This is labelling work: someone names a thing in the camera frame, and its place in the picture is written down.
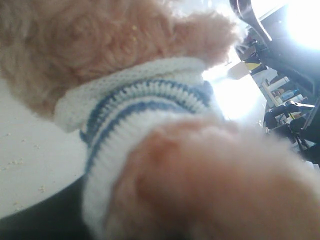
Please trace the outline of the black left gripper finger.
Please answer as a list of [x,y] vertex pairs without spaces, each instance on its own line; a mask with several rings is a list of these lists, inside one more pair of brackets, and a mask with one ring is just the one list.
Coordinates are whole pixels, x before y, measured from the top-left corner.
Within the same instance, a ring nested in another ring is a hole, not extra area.
[[82,220],[83,178],[0,220],[2,240],[92,240]]

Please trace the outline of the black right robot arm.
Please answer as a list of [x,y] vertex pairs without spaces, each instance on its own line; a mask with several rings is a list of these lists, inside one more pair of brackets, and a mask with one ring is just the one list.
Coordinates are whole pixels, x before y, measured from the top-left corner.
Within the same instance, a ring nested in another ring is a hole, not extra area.
[[318,40],[315,34],[320,31],[320,2],[292,0],[286,3],[283,8],[286,10],[287,26],[280,37],[270,36],[257,18],[250,0],[231,0],[229,3],[236,16],[259,37],[259,40],[252,42],[257,60],[287,77],[316,100],[314,104],[288,100],[268,110],[264,115],[264,123],[271,133],[297,143],[298,153],[306,160],[319,164],[320,49],[299,42],[289,31],[297,30],[308,40]]

